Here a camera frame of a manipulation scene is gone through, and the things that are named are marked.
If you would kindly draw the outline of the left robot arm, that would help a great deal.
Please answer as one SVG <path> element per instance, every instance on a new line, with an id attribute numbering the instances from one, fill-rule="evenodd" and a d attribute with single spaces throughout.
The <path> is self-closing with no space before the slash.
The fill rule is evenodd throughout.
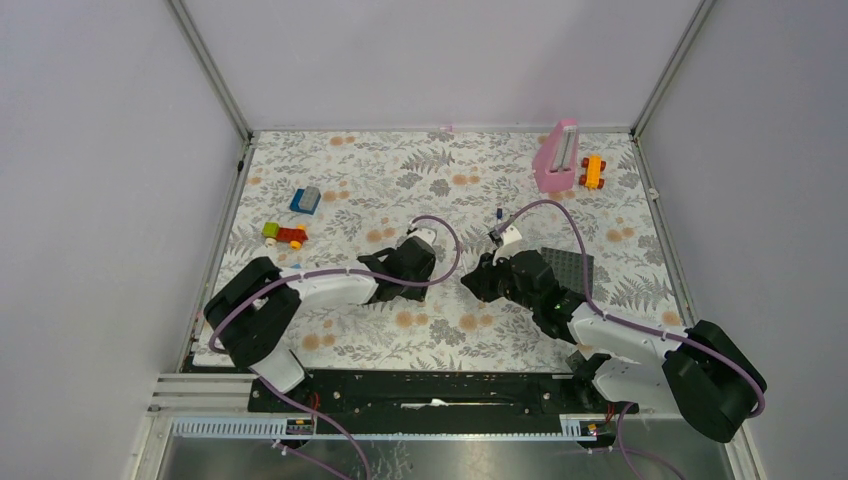
<path id="1" fill-rule="evenodd" d="M 344 305 L 425 298 L 435 267 L 436 233 L 413 229 L 396 248 L 362 255 L 346 267 L 281 269 L 268 257 L 250 261 L 206 304 L 209 349 L 269 383 L 288 411 L 309 401 L 305 368 L 281 343 L 297 313 Z"/>

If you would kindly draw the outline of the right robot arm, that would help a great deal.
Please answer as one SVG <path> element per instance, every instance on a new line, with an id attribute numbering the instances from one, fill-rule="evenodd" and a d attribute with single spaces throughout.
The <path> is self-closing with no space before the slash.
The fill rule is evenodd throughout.
<path id="1" fill-rule="evenodd" d="M 583 410 L 632 403 L 679 415 L 705 437 L 727 443 L 762 407 L 764 378 L 712 322 L 663 330 L 615 320 L 586 293 L 561 285 L 537 251 L 508 259 L 485 254 L 461 282 L 482 302 L 505 299 L 529 310 L 554 339 L 596 348 L 572 368 L 573 396 Z"/>

